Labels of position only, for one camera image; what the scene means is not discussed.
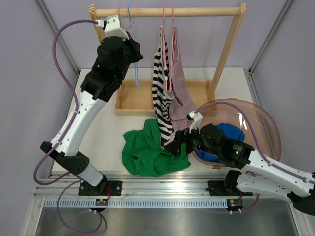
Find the black white striped tank top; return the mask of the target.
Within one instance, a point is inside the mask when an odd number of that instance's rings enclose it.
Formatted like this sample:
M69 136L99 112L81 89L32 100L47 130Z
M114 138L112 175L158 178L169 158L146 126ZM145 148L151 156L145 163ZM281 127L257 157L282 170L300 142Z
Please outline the black white striped tank top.
M168 61L168 47L165 40L166 48L166 62L168 69L166 75L169 73L169 61ZM160 144L165 146L173 133L173 125L169 117L169 106L174 99L172 93L166 92L165 90L165 79L163 75L163 59L161 57L161 28L159 32L159 43L157 52L154 55L154 72L152 81L152 97L153 107L158 122L160 131Z

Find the blue wire hanger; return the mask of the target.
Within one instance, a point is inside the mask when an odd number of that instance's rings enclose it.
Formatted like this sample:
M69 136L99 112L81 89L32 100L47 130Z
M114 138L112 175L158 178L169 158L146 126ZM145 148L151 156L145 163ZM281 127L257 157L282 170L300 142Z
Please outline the blue wire hanger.
M130 0L127 0L127 11L128 11L130 34L132 38L135 39L135 33L136 33L135 18L131 16ZM135 75L136 87L137 89L139 89L140 84L139 84L138 62L134 63L134 75Z

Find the pink hanger of striped top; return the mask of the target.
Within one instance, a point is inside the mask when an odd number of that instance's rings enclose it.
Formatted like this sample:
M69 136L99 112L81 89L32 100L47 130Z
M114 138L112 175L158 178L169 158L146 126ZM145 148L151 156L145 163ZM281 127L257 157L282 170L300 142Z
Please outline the pink hanger of striped top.
M172 81L171 79L168 79L168 76L165 74L168 66L167 66L167 62L166 62L166 48L165 48L165 19L166 19L166 10L165 7L162 7L163 9L163 24L161 26L161 57L163 59L163 75L164 75L164 79L165 79L165 90L166 92L171 93L171 89L172 89Z

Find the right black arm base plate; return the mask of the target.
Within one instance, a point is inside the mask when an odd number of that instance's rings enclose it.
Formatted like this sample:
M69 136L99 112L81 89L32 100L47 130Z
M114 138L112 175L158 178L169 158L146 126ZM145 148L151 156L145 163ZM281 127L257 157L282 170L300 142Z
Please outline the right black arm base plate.
M237 188L227 189L223 180L210 180L207 182L207 191L211 197L253 196L251 192L241 192Z

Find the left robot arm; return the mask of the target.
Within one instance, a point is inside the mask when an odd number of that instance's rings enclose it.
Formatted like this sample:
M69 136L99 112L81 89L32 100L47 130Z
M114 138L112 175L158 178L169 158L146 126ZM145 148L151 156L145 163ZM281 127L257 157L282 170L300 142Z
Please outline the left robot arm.
M107 178L79 151L80 144L99 111L122 85L129 66L143 58L140 44L128 36L109 36L97 48L97 58L80 88L78 103L59 133L40 146L49 157L89 185L96 196L106 191Z

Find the green tank top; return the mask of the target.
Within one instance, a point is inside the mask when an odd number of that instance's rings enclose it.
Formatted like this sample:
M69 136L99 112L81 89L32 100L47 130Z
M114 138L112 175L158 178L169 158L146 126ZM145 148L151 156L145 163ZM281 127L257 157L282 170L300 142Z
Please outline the green tank top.
M131 130L123 135L125 145L122 150L122 164L136 176L159 177L190 167L185 145L181 155L176 157L160 146L161 135L156 119L144 121L141 130Z

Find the blue tank top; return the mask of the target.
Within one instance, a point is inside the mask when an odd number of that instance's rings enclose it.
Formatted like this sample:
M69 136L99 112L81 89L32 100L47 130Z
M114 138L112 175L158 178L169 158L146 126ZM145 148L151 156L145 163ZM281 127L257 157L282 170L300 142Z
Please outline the blue tank top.
M227 138L242 141L242 142L245 139L244 132L233 124L222 122L222 123L217 124L216 127L222 130ZM215 163L221 162L219 158L215 155L208 154L199 150L195 150L195 153L196 153L196 156L203 161L215 162Z

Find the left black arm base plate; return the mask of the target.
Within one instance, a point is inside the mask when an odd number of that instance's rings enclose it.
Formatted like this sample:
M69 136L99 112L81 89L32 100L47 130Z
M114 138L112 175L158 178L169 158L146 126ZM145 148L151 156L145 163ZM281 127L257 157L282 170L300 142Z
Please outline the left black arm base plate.
M122 192L122 181L119 180L107 180L106 184L97 187L97 186L92 186L86 181L83 181L80 183L79 187L79 196L121 196Z

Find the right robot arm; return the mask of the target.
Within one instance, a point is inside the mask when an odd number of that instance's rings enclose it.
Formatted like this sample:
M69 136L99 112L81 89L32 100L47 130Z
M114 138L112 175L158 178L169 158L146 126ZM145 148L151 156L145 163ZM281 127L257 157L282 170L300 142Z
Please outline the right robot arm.
M265 156L244 142L225 136L213 124L201 129L177 131L175 138L164 148L178 157L183 151L195 150L219 158L230 167L223 183L229 195L253 193L281 199L305 214L315 214L315 175L304 172Z

